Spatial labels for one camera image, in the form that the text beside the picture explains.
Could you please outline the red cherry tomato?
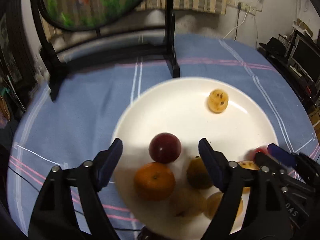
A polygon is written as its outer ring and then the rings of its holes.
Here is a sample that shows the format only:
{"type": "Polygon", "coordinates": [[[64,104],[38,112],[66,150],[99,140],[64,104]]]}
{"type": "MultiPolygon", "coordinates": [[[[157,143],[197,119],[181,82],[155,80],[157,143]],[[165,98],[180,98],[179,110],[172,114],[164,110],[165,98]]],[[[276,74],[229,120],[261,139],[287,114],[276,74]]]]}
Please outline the red cherry tomato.
{"type": "Polygon", "coordinates": [[[262,158],[262,156],[268,155],[267,148],[265,147],[259,147],[253,150],[253,159],[259,159],[262,158]]]}

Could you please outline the yellow potato-like fruit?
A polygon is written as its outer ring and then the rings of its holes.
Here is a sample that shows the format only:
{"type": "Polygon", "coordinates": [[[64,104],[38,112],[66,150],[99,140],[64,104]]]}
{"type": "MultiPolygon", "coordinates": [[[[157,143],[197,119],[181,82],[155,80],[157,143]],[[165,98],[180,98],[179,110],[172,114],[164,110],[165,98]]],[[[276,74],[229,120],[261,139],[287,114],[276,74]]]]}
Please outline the yellow potato-like fruit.
{"type": "Polygon", "coordinates": [[[196,190],[180,188],[176,190],[169,200],[171,213],[179,218],[191,218],[204,213],[206,198],[196,190]]]}

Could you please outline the tan spotted fruit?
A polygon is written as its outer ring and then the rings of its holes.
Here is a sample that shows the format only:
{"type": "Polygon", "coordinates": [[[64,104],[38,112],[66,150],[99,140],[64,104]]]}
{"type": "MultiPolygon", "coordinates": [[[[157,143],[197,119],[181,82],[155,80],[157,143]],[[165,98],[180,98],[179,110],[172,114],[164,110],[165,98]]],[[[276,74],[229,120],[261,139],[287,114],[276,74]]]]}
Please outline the tan spotted fruit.
{"type": "MultiPolygon", "coordinates": [[[[245,168],[245,169],[248,169],[248,170],[256,170],[256,171],[259,170],[259,167],[251,160],[243,160],[243,161],[238,162],[238,164],[242,168],[245,168]]],[[[243,194],[247,194],[249,192],[250,192],[250,187],[244,187],[243,188],[243,191],[242,191],[243,194]]]]}

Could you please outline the pale oval fruit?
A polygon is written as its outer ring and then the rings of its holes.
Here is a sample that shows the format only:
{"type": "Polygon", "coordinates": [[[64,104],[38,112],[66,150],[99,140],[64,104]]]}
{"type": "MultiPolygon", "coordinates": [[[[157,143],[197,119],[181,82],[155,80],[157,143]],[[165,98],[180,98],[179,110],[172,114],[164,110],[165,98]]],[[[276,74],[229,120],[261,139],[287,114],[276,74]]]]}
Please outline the pale oval fruit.
{"type": "MultiPolygon", "coordinates": [[[[214,194],[212,194],[211,196],[209,196],[207,198],[207,205],[206,205],[206,209],[204,211],[204,215],[209,218],[210,220],[213,219],[214,215],[216,214],[217,208],[219,207],[221,200],[223,197],[223,193],[221,191],[216,192],[214,194]]],[[[244,209],[244,202],[241,199],[240,200],[240,204],[239,204],[239,208],[236,214],[236,219],[242,214],[244,209]]]]}

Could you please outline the brown round fruit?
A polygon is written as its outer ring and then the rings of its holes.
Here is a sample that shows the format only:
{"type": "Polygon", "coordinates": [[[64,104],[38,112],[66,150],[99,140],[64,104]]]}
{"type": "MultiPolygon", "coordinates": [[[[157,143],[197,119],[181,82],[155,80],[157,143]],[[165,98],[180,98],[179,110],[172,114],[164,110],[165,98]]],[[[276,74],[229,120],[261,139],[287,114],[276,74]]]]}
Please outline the brown round fruit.
{"type": "Polygon", "coordinates": [[[206,190],[214,186],[200,156],[191,159],[187,168],[187,181],[191,187],[198,190],[206,190]]]}

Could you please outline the yellow spotted small fruit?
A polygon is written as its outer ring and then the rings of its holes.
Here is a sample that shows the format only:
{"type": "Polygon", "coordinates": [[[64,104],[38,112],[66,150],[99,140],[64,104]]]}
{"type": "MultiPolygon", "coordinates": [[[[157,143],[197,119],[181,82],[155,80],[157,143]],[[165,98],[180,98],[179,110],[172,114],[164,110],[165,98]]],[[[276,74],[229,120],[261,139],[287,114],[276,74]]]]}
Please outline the yellow spotted small fruit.
{"type": "Polygon", "coordinates": [[[213,113],[222,113],[228,106],[228,94],[221,89],[211,91],[207,99],[207,105],[213,113]]]}

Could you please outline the white round plate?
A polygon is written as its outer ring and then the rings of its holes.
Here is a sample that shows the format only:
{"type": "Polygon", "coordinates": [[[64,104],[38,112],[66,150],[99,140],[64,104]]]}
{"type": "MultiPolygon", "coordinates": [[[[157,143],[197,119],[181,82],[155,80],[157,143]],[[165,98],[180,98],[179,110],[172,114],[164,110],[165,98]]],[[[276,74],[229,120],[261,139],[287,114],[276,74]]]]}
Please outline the white round plate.
{"type": "Polygon", "coordinates": [[[172,79],[145,91],[122,114],[113,133],[123,142],[123,153],[114,170],[117,190],[135,217],[154,233],[170,239],[200,239],[210,220],[176,218],[168,200],[146,202],[133,186],[135,172],[151,162],[149,144],[159,133],[171,133],[182,144],[180,157],[170,164],[177,188],[188,185],[186,171],[206,138],[228,160],[242,161],[249,151],[278,143],[264,111],[249,96],[226,83],[199,77],[172,79]],[[222,113],[213,113],[207,99],[211,91],[224,90],[229,97],[222,113]]]}

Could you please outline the blue striped tablecloth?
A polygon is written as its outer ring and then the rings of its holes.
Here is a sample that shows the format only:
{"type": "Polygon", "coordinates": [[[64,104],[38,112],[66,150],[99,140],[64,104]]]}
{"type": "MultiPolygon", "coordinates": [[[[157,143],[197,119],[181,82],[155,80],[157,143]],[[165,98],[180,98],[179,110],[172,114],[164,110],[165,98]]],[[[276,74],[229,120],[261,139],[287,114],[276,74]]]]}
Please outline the blue striped tablecloth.
{"type": "MultiPolygon", "coordinates": [[[[281,147],[319,159],[318,140],[304,107],[259,52],[199,35],[178,35],[175,42],[183,77],[212,78],[240,89],[266,113],[281,147]]],[[[148,88],[170,79],[165,62],[138,59],[75,74],[64,81],[55,101],[47,85],[37,91],[15,133],[7,178],[9,211],[23,233],[50,169],[77,167],[107,149],[125,108],[148,88]]]]}

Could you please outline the orange tangerine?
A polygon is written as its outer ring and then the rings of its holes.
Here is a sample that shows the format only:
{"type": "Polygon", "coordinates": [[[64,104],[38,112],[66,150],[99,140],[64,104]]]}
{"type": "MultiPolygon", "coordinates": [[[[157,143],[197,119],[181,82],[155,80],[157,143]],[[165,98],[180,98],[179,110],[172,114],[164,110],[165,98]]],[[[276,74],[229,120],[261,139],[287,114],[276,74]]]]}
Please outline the orange tangerine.
{"type": "Polygon", "coordinates": [[[148,163],[139,168],[133,178],[137,195],[147,201],[161,201],[174,191],[176,180],[171,169],[161,163],[148,163]]]}

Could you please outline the dark red plum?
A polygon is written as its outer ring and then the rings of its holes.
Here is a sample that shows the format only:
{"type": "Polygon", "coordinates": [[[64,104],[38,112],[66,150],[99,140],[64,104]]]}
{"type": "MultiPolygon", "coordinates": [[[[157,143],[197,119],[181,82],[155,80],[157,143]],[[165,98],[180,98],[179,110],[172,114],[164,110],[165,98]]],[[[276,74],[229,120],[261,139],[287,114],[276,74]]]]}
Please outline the dark red plum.
{"type": "Polygon", "coordinates": [[[162,164],[173,163],[181,154],[182,145],[178,137],[171,133],[159,133],[149,144],[152,160],[162,164]]]}

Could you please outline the black cluttered shelf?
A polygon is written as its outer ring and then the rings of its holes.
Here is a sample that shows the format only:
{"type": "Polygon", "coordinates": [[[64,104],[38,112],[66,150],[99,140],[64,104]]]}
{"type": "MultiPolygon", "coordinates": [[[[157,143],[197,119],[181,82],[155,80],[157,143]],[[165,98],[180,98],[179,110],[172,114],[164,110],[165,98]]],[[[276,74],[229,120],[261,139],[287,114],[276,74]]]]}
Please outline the black cluttered shelf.
{"type": "Polygon", "coordinates": [[[260,43],[258,51],[274,66],[305,107],[319,106],[319,47],[295,30],[260,43]]]}

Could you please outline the round goldfish screen ornament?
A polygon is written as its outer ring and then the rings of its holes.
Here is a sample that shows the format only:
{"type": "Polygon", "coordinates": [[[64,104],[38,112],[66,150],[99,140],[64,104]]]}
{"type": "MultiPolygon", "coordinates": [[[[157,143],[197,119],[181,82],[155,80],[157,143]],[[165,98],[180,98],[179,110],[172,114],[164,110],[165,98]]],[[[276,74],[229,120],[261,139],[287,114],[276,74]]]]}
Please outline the round goldfish screen ornament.
{"type": "Polygon", "coordinates": [[[165,21],[162,25],[141,28],[127,28],[101,34],[101,29],[115,24],[135,11],[146,0],[30,0],[35,28],[40,39],[40,57],[49,73],[50,97],[55,101],[64,80],[74,72],[103,63],[127,61],[135,57],[162,56],[166,60],[173,78],[180,77],[180,67],[175,51],[174,0],[164,0],[165,21]],[[44,33],[43,22],[63,33],[95,32],[95,37],[74,45],[55,50],[44,33]],[[83,44],[114,36],[161,30],[164,40],[161,44],[141,43],[113,48],[82,56],[69,62],[61,62],[58,55],[83,44]]]}

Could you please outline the wall power strip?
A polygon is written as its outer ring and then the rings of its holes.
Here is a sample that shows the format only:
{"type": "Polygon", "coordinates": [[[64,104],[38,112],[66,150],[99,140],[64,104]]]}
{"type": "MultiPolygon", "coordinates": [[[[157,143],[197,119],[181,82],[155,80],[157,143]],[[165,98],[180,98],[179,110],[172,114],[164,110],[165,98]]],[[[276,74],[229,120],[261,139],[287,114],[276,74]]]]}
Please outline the wall power strip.
{"type": "Polygon", "coordinates": [[[255,16],[257,13],[257,7],[253,3],[239,2],[237,0],[227,0],[227,5],[240,11],[247,12],[248,14],[251,14],[253,16],[255,16]]]}

